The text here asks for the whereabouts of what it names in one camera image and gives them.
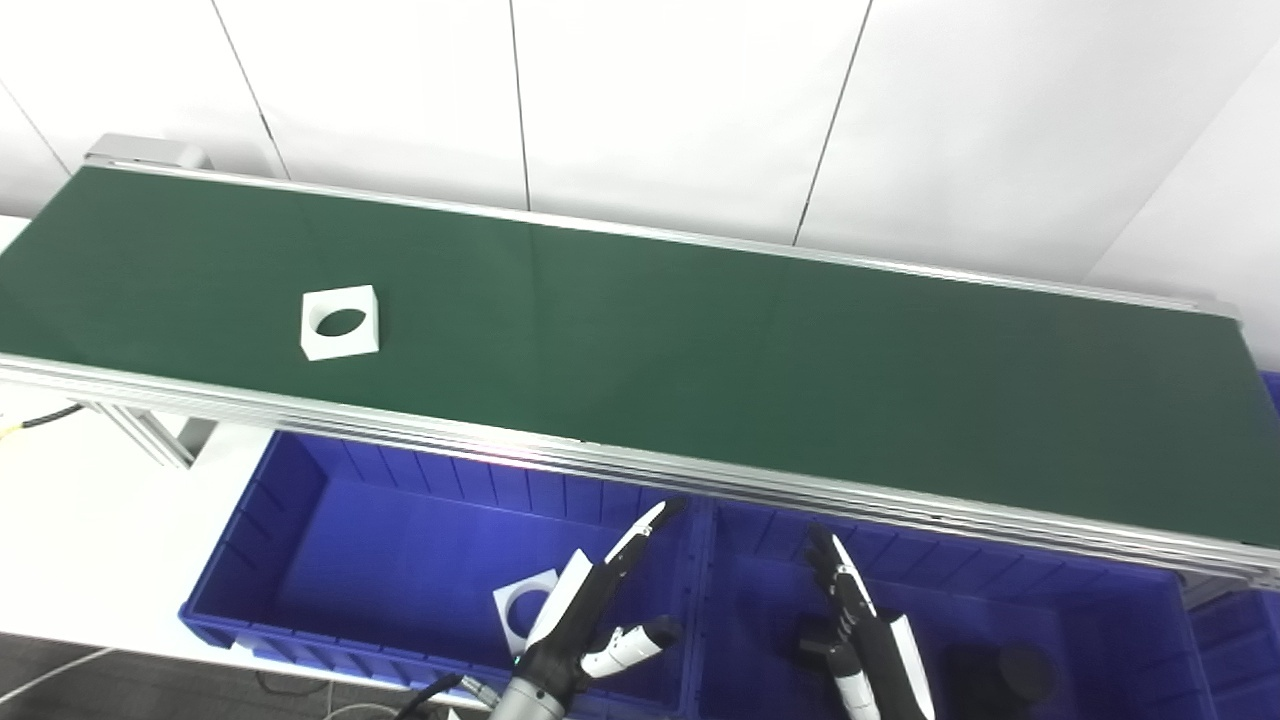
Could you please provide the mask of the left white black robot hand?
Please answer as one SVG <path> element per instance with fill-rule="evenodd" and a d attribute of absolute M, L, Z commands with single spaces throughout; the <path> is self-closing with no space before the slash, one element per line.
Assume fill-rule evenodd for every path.
<path fill-rule="evenodd" d="M 655 503 L 599 562 L 582 551 L 571 556 L 534 623 L 511 688 L 518 687 L 541 705 L 556 701 L 567 708 L 589 682 L 653 659 L 681 638 L 684 628 L 671 616 L 617 626 L 608 635 L 599 634 L 599 625 L 652 537 L 686 506 L 687 500 L 680 497 Z"/>

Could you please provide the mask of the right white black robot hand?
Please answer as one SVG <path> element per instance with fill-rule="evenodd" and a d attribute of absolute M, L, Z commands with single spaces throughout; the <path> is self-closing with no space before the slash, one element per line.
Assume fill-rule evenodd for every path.
<path fill-rule="evenodd" d="M 806 528 L 805 557 L 831 619 L 801 648 L 822 659 L 850 719 L 936 719 L 922 652 L 910 619 L 882 609 L 840 537 L 817 521 Z"/>

